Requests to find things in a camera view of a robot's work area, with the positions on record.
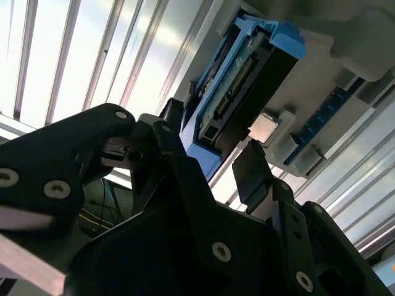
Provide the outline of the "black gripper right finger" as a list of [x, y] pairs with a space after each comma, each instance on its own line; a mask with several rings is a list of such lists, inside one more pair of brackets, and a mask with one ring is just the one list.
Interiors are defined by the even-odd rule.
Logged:
[[251, 140], [232, 164], [246, 212], [274, 235], [266, 275], [283, 295], [391, 295], [331, 216], [317, 203], [298, 204], [274, 177], [263, 147]]

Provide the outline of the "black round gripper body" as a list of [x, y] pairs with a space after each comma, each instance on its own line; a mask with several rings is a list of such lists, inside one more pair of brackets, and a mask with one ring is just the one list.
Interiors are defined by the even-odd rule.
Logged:
[[84, 246], [72, 260], [65, 295], [285, 295], [279, 244], [264, 223], [226, 207], [230, 228], [227, 276], [204, 267], [186, 218], [158, 206]]

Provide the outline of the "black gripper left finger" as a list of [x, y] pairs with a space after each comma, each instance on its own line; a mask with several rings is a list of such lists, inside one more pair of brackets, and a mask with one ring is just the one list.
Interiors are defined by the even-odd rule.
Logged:
[[142, 202], [131, 218], [163, 206], [186, 218], [198, 258], [232, 276], [236, 263], [213, 251], [233, 242], [201, 167], [169, 120], [103, 104], [1, 145], [1, 266], [25, 277], [69, 271], [72, 231], [85, 202], [83, 186], [113, 168], [130, 171]]

